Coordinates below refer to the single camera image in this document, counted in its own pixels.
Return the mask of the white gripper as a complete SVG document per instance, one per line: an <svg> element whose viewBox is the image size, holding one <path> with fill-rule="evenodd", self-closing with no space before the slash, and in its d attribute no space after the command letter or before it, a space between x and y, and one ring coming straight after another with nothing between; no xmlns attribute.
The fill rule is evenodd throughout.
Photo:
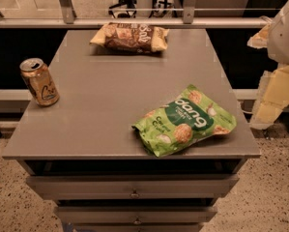
<svg viewBox="0 0 289 232"><path fill-rule="evenodd" d="M272 24L250 37L247 45L256 49L267 48L268 56L280 63L273 72L264 71L252 107L250 126L266 130L289 105L289 0Z"/></svg>

